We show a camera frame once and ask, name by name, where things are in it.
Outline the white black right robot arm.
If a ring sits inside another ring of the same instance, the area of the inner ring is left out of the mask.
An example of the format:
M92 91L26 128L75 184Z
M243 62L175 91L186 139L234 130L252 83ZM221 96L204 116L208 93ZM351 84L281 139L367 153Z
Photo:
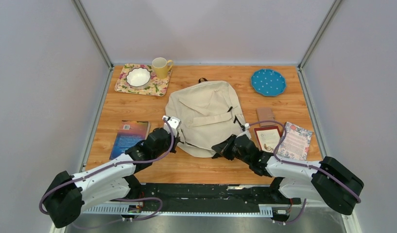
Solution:
M293 198L316 200L343 215L352 214L361 203L363 181L333 157L321 161L279 158L259 150L246 135L234 134L212 149L218 157L246 163L259 176L273 177L269 196L275 203Z

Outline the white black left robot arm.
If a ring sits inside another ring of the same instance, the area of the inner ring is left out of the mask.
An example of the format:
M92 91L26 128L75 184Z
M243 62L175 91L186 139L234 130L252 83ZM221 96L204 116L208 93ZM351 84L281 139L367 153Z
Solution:
M134 174L174 152L177 141L176 129L156 128L145 140L101 166L72 175L58 173L39 202L40 212L49 215L55 227L62 228L83 211L106 201L136 201L141 189L132 183Z

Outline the cream canvas backpack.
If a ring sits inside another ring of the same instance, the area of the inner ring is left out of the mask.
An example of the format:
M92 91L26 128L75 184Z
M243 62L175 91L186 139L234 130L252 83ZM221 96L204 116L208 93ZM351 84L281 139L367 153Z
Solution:
M211 158L211 147L232 134L251 135L238 95L226 81L203 81L171 93L165 113L181 120L177 146L193 157Z

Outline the blue sunset cover book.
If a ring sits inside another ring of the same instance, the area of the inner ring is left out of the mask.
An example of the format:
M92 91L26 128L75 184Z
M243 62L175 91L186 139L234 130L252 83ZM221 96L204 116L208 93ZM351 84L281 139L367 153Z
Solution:
M150 122L148 121L123 120L117 132L109 159L116 159L128 148L144 140L149 130Z

